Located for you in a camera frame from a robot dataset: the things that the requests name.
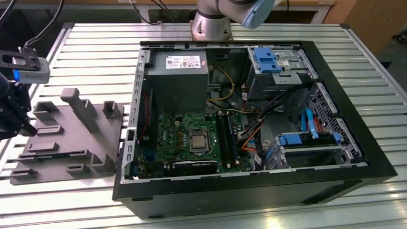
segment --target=aluminum extrusion table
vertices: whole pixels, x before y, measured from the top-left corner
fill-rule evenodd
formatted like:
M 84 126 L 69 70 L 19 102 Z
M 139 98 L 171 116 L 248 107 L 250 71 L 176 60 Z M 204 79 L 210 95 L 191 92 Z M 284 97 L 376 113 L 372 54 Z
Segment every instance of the aluminum extrusion table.
M 407 227 L 407 94 L 352 30 L 327 24 L 278 24 L 250 31 L 234 25 L 232 33 L 235 40 L 315 41 L 399 176 L 327 204 L 140 220 L 121 203 L 111 200 L 113 177 L 12 186 L 8 176 L 27 142 L 25 137 L 17 136 L 0 143 L 0 227 Z M 81 98 L 91 99 L 93 104 L 105 100 L 129 104 L 139 42 L 189 39 L 188 24 L 76 24 L 63 29 L 48 56 L 49 84 L 32 87 L 32 103 L 51 100 L 61 104 L 63 88 L 77 87 Z

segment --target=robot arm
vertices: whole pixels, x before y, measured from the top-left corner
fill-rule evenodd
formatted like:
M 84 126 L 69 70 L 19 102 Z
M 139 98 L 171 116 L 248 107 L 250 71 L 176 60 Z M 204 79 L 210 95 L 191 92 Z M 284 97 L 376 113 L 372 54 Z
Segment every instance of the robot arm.
M 199 0 L 192 24 L 195 40 L 223 41 L 231 38 L 231 20 L 255 29 L 283 0 Z

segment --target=green motherboard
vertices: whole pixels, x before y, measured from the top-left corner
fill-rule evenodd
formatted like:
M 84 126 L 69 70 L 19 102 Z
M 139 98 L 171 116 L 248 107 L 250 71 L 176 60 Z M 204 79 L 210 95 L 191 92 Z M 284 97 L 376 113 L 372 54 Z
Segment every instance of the green motherboard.
M 239 114 L 231 114 L 231 123 L 234 132 L 238 133 L 242 131 L 243 127 Z M 197 135 L 199 137 L 200 134 L 204 135 L 204 142 L 208 146 L 207 151 L 203 153 L 193 153 L 192 148 L 196 144 L 201 144 L 201 142 L 195 141 L 193 146 L 193 142 L 191 142 L 192 135 Z M 159 137 L 155 163 L 188 160 L 215 160 L 218 161 L 218 173 L 250 171 L 250 156 L 247 152 L 242 152 L 240 148 L 238 148 L 238 155 L 240 156 L 236 157 L 236 165 L 226 167 L 222 163 L 216 114 L 165 114 L 159 116 Z

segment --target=yellow wire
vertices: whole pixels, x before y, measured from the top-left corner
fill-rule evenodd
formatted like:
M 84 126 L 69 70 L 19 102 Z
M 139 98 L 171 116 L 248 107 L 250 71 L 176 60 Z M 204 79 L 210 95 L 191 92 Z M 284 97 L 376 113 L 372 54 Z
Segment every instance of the yellow wire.
M 214 66 L 214 69 L 218 69 L 219 71 L 222 71 L 222 73 L 227 76 L 227 78 L 230 79 L 231 81 L 231 93 L 223 97 L 223 98 L 219 98 L 219 99 L 208 99 L 208 101 L 211 102 L 215 102 L 215 101 L 222 101 L 222 100 L 226 100 L 227 98 L 230 98 L 232 95 L 234 95 L 234 92 L 235 92 L 235 83 L 234 83 L 234 80 L 231 79 L 231 76 L 224 72 L 224 70 L 216 66 Z

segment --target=black cable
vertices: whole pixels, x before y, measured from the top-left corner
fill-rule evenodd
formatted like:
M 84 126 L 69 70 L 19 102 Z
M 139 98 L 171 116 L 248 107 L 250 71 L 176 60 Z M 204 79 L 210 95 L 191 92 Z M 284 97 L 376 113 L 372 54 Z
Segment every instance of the black cable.
M 143 18 L 141 14 L 140 14 L 140 12 L 139 12 L 139 10 L 137 10 L 137 8 L 136 8 L 136 5 L 135 5 L 135 3 L 133 3 L 133 0 L 128 0 L 128 1 L 129 1 L 129 3 L 131 3 L 132 6 L 133 6 L 133 9 L 135 9 L 135 11 L 136 11 L 136 14 L 137 14 L 139 18 L 140 18 L 147 24 L 149 24 L 149 25 L 160 25 L 160 24 L 163 23 L 161 21 L 157 21 L 157 22 L 152 23 L 152 22 L 149 22 L 148 20 L 145 20 L 145 18 Z
M 183 16 L 185 10 L 181 10 L 179 13 L 179 16 L 176 17 L 175 21 L 177 22 L 177 20 L 180 19 L 180 17 Z
M 278 108 L 284 103 L 284 101 L 290 97 L 291 93 L 294 93 L 299 89 L 311 87 L 314 84 L 315 84 L 315 82 L 291 86 L 282 94 L 279 94 L 264 106 L 262 112 L 258 115 L 256 123 L 247 130 L 244 130 L 240 135 L 246 135 L 252 130 L 255 130 L 255 128 L 258 128 L 258 126 L 263 123 L 264 119 L 267 118 L 268 114 L 274 111 L 275 108 Z
M 286 10 L 286 14 L 284 14 L 284 22 L 288 22 L 288 12 L 290 12 L 290 0 L 287 0 L 287 10 Z
M 12 0 L 11 3 L 8 4 L 7 9 L 3 12 L 3 15 L 0 17 L 0 27 L 1 27 L 3 23 L 5 22 L 5 19 L 8 18 L 8 15 L 11 14 L 16 3 L 17 3 L 17 0 Z
M 28 40 L 24 44 L 24 47 L 31 47 L 32 44 L 35 42 L 37 42 L 43 36 L 45 35 L 45 33 L 49 31 L 49 29 L 52 28 L 52 26 L 55 25 L 56 23 L 56 20 L 59 18 L 59 15 L 61 14 L 63 12 L 63 7 L 64 7 L 64 3 L 65 3 L 65 0 L 61 0 L 60 3 L 59 3 L 59 6 L 57 6 L 57 10 L 56 10 L 56 13 L 48 23 L 48 25 L 45 26 L 45 28 L 43 29 L 43 31 L 39 33 L 39 35 L 36 37 L 33 37 L 31 40 Z
M 171 14 L 171 11 L 168 10 L 168 8 L 167 8 L 167 5 L 163 3 L 163 0 L 159 0 L 159 2 L 161 3 L 161 5 L 164 6 L 164 10 L 165 10 L 165 12 L 168 13 L 168 15 L 169 15 L 169 18 L 171 18 L 171 21 L 172 21 L 172 23 L 175 23 L 175 20 L 173 20 L 173 17 L 172 17 L 172 14 Z

